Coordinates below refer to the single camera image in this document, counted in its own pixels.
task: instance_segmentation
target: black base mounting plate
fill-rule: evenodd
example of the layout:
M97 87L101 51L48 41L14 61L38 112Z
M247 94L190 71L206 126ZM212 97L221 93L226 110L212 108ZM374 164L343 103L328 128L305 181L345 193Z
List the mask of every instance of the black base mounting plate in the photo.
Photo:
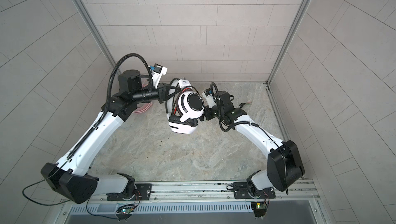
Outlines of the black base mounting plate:
M260 197L251 197L246 186L246 182L236 182L232 183L232 186L240 187L240 188L246 188L246 191L244 190L237 190L236 192L234 191L234 198L235 199L264 199L268 198L265 194L262 194ZM270 199L275 198L275 192L271 191L271 188L265 188L264 192L267 193Z
M140 196L141 196L140 200L147 201L150 198L152 184L135 184L135 185L136 185L136 189L140 192ZM107 196L107 201L134 201L135 198L136 195L134 195L131 199L124 200L118 196L110 195Z

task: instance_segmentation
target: gray tiled wall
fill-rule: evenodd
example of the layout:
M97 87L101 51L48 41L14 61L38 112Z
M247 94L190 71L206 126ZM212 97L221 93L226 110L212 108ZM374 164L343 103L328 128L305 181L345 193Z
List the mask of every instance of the gray tiled wall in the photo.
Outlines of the gray tiled wall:
M333 223L396 223L395 9L311 0L270 85Z
M164 81L266 81L301 0L82 0L113 57L137 52ZM122 70L142 69L140 62Z
M0 0L0 222L42 223L42 179L105 102L111 65L72 0ZM59 202L46 182L26 190Z

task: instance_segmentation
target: headphones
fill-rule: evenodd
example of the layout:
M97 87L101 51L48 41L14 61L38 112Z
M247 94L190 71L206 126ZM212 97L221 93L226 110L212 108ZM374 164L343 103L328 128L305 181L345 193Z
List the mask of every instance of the headphones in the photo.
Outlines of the headphones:
M198 92L193 91L194 87L186 79L175 78L171 85L179 85L181 91L175 103L173 103L174 97L166 103L169 127L173 132L190 134L198 126L197 118L200 118L204 113L204 101ZM175 92L174 89L169 90L169 94L173 92Z

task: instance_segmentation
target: tiled wall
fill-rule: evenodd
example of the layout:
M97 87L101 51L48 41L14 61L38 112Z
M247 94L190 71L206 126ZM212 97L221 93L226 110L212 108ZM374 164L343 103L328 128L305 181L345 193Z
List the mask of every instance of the tiled wall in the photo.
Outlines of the tiled wall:
M110 70L72 0L0 0L1 223L42 223L49 207L22 189L96 118ZM57 197L46 182L26 194Z
M270 85L333 223L396 221L395 9L311 0Z
M168 67L163 80L266 81L301 0L82 0L118 60ZM121 68L144 71L134 59Z

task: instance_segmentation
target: metal corner post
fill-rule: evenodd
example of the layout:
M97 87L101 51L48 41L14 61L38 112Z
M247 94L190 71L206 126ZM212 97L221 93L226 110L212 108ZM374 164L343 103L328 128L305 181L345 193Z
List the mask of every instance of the metal corner post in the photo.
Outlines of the metal corner post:
M284 41L284 43L282 45L282 48L281 48L281 50L279 52L278 58L276 59L274 67L271 70L270 77L268 78L267 84L268 84L269 87L270 87L272 81L274 80L274 77L275 77L275 74L276 74L276 72L277 72L277 70L279 68L279 65L280 65L280 63L282 62L282 60L283 60L283 58L285 56L285 53L286 53L286 51L287 51L287 49L288 49L288 47L290 45L291 39L293 38L294 34L297 31L298 26L301 23L301 20L303 19L303 16L304 16L304 14L305 14L305 12L306 12L306 10L308 8L308 5L309 5L310 1L311 0L302 0L301 1L301 5L300 5L300 7L299 7L299 9L297 11L296 16L294 17L293 23L290 26L289 33L286 36L286 39L285 39L285 41Z
M109 61L111 66L114 68L116 65L115 60L112 57L110 51L108 50L107 45L104 42L102 36L100 35L98 29L96 28L95 24L93 23L93 20L92 20L91 16L89 15L87 9L85 8L84 3L82 2L82 0L72 0L72 1L75 4L78 12L81 14L82 19L85 21L88 28L90 29L92 36L95 39L95 41L97 42L99 48L102 50L106 59Z

